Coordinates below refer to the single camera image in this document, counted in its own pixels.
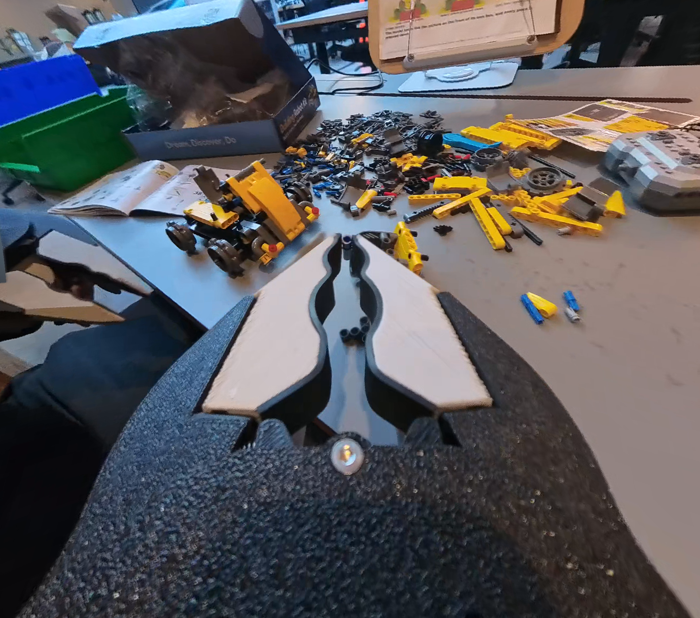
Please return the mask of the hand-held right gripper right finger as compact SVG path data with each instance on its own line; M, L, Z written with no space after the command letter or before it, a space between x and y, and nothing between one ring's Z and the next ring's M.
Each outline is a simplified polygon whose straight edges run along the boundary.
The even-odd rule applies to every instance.
M383 419L438 419L493 398L440 302L439 290L362 234L351 267L360 282L365 393Z

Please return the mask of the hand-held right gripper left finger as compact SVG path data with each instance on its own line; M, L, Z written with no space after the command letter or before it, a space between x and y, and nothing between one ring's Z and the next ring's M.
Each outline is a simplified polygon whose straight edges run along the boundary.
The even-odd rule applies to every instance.
M305 427L330 399L324 321L335 306L341 234L331 234L254 295L202 401L202 411Z

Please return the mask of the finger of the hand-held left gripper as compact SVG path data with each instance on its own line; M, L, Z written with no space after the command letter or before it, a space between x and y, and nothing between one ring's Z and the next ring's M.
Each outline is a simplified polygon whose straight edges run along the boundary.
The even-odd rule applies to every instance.
M1 210L5 273L23 272L75 297L98 288L147 297L152 288L71 220L37 211Z
M1 315L26 317L52 323L107 325L125 319L90 300L50 288L40 278L9 272L1 283Z

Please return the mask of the background desk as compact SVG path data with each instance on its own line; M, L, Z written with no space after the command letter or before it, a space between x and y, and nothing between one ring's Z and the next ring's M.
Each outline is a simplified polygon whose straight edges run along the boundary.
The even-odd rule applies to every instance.
M327 43L353 40L368 43L368 4L347 3L276 24L296 45L311 45L322 73L329 72Z

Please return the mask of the instruction booklet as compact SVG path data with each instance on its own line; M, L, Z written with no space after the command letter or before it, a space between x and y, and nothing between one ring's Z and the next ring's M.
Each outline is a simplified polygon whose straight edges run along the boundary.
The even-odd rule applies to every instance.
M159 161L142 162L104 176L54 205L49 214L69 217L181 217L185 209L207 198L195 182L196 166L182 169Z

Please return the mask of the person's legs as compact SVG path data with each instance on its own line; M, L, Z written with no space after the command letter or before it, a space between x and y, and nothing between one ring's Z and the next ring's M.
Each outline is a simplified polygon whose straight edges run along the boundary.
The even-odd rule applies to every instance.
M12 463L85 445L104 456L168 368L205 333L162 298L128 307L122 323L54 343L1 400L1 455Z

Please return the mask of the green storage bin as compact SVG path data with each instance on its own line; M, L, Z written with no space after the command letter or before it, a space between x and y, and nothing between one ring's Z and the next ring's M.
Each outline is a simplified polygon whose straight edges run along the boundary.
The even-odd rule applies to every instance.
M1 127L1 170L70 193L132 161L127 87L92 94Z

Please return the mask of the yellow grey wheel assembly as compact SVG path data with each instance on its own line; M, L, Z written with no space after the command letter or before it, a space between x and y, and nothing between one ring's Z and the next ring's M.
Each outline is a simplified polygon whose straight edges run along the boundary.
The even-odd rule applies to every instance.
M409 229L404 221L399 221L391 232L366 230L360 236L417 276L421 276L424 263L429 260L418 249L416 232Z

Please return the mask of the pile of yellow beams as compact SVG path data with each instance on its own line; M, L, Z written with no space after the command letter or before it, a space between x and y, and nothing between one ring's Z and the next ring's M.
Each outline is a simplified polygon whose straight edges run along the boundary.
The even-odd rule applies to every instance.
M511 251L513 239L527 237L537 246L543 240L531 225L553 228L557 235L583 234L598 237L605 218L624 218L626 204L621 190L605 178L589 183L577 179L573 171L542 157L561 144L547 133L531 129L508 114L487 127L470 125L457 132L470 139L500 143L502 162L486 172L472 170L462 178L439 178L434 194L409 197L410 203L423 207L441 204L430 217L449 220L470 213L494 250ZM532 196L524 189L524 177L534 168L549 167L566 176L559 192Z

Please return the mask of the yellow toy brick car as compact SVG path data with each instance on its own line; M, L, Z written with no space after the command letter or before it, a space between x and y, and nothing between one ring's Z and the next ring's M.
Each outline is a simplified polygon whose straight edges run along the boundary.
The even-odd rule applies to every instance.
M205 200L186 207L183 221L169 221L165 234L187 255L195 255L202 244L232 279L243 276L248 263L271 263L320 217L309 183L284 188L262 161L224 180L199 166L194 181Z

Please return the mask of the clear plastic bag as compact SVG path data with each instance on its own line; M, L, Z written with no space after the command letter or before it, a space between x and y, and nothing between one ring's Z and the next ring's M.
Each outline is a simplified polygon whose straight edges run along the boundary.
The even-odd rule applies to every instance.
M126 100L140 132L180 130L178 110L168 98L154 97L139 86L127 85Z

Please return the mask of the dark blue kit box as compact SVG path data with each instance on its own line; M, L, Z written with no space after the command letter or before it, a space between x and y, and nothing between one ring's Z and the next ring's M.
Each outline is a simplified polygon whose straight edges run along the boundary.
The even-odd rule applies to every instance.
M320 106L314 77L254 0L101 22L74 51L178 110L180 130L123 132L141 160L281 153Z

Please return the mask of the blue brick separator tool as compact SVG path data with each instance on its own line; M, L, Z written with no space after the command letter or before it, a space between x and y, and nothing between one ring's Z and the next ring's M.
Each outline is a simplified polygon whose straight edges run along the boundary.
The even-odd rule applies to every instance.
M462 150L462 151L468 152L470 154L476 154L482 150L488 150L488 149L495 149L495 151L498 154L500 154L500 155L503 154L503 152L501 150L501 144L498 142L490 143L490 142L478 141L478 140L470 139L466 136L463 136L460 133L443 133L442 134L442 143L443 143L443 145L446 145L447 147L450 147L452 149Z

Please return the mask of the grey battery box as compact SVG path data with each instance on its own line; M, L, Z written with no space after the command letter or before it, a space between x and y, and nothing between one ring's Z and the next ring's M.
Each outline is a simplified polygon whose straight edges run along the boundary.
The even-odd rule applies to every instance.
M624 134L610 144L600 165L623 180L644 209L658 213L699 210L699 134L695 131Z

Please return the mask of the yellow sticker sheet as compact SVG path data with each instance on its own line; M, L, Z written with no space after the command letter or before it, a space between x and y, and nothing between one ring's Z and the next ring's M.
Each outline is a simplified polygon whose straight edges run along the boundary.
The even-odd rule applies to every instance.
M605 152L620 136L684 129L699 116L649 105L606 99L569 113L519 120L525 126L593 152Z

